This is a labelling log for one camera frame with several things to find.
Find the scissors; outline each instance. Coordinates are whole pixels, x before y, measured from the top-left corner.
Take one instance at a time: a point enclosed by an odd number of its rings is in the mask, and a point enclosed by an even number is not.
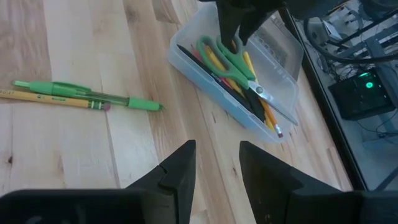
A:
[[[250,71],[243,58],[244,47],[242,40],[234,36],[233,44],[235,53],[232,53],[221,43],[221,37],[218,36],[216,45],[213,39],[207,35],[201,36],[197,41],[197,50],[203,59],[203,63],[210,68],[217,76],[221,78],[230,78],[238,83],[245,90],[251,89],[260,98],[262,98],[269,106],[281,114],[284,118],[294,125],[298,125],[294,116],[289,113],[270,93],[262,86],[255,82],[256,76]],[[209,46],[218,60],[223,64],[225,71],[220,70],[211,59],[207,56],[205,47]]]

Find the clear plastic container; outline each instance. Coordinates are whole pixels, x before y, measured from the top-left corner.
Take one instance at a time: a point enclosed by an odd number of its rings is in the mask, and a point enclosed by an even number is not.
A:
[[[278,12],[260,26],[253,34],[252,40],[264,46],[286,72],[295,80],[298,79],[304,49],[286,29],[282,19],[278,17]]]
[[[278,138],[275,132],[271,131],[260,119],[236,101],[209,74],[177,47],[178,44],[191,50],[201,35],[209,35],[215,39],[219,34],[217,8],[214,4],[207,4],[172,37],[168,56],[169,62],[245,128],[257,134],[264,141],[283,142],[289,135],[291,123],[274,111],[278,125],[284,133],[283,138]],[[275,99],[279,100],[285,109],[294,114],[299,92],[295,80],[257,40],[250,38],[246,50],[251,57],[259,83]]]

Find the wooden surface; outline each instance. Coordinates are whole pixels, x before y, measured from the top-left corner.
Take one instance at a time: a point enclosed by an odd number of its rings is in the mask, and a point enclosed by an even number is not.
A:
[[[305,75],[283,144],[266,144],[198,90],[166,57],[194,0],[0,0],[0,87],[58,80],[161,102],[162,112],[0,101],[0,191],[120,188],[188,139],[197,140],[192,223],[254,223],[238,158],[249,140],[336,188],[349,190]]]

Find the black cable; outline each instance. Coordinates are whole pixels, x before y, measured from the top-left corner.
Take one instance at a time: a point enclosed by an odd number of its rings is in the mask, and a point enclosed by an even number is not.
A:
[[[375,130],[370,130],[370,129],[368,129],[368,128],[365,128],[359,121],[357,121],[357,123],[358,123],[359,126],[360,126],[362,129],[364,129],[365,131],[369,131],[369,132],[372,132],[372,133],[377,133],[377,134],[379,135],[379,139],[383,139],[384,141],[386,141],[386,142],[388,142],[388,143],[390,143],[390,144],[393,144],[393,145],[398,145],[398,143],[395,143],[395,142],[392,142],[392,141],[390,141],[390,140],[388,140],[388,139],[385,139],[385,137],[388,137],[388,136],[390,136],[390,135],[397,135],[398,133],[388,133],[388,132],[379,131],[379,128],[380,128],[381,126],[383,126],[384,124],[386,124],[388,121],[392,120],[397,114],[398,114],[398,110],[396,110],[396,112],[395,112],[389,119],[387,119],[387,120],[385,120],[383,123],[381,123]]]
[[[337,57],[336,55],[333,55],[329,53],[328,51],[324,50],[321,48],[313,39],[312,35],[310,34],[309,28],[308,28],[308,23],[309,19],[304,20],[304,34],[307,36],[308,41],[310,44],[318,51],[320,52],[325,58],[328,58],[330,60],[334,60],[339,63],[343,64],[369,64],[369,63],[381,63],[381,62],[389,62],[391,60],[398,59],[398,53],[397,54],[392,54],[392,55],[387,55],[383,57],[377,57],[377,58],[367,58],[367,59],[352,59],[352,58],[341,58]]]
[[[330,67],[330,73],[334,76],[333,78],[335,79],[335,81],[340,82],[341,77],[339,74],[337,74],[335,65],[331,64],[329,67]]]
[[[383,126],[384,124],[386,124],[388,121],[390,121],[392,118],[394,118],[394,116],[397,115],[397,113],[398,113],[398,110],[396,110],[396,112],[395,112],[389,119],[387,119],[387,120],[385,120],[383,123],[381,123],[381,124],[376,128],[376,132],[379,132],[379,131],[378,131],[379,128],[380,128],[381,126]]]
[[[387,176],[387,178],[385,178],[381,184],[379,184],[378,187],[376,187],[376,189],[374,189],[374,191],[382,191],[385,190],[389,184],[391,184],[391,182],[398,176],[398,167],[396,169],[394,169],[390,175]]]
[[[342,80],[347,79],[348,76],[351,74],[351,72],[355,70],[355,68],[353,66],[349,66],[348,68],[342,69],[342,71],[340,73],[337,73],[336,67],[333,66],[333,68],[331,70],[333,71],[334,75],[336,77],[338,77],[339,81],[342,81]]]

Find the pencil eraser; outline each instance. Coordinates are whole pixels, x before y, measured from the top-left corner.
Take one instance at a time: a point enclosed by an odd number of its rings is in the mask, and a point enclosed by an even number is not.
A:
[[[105,103],[104,104],[104,110],[105,111],[108,111],[108,110],[110,110],[111,109],[111,104],[110,103]]]

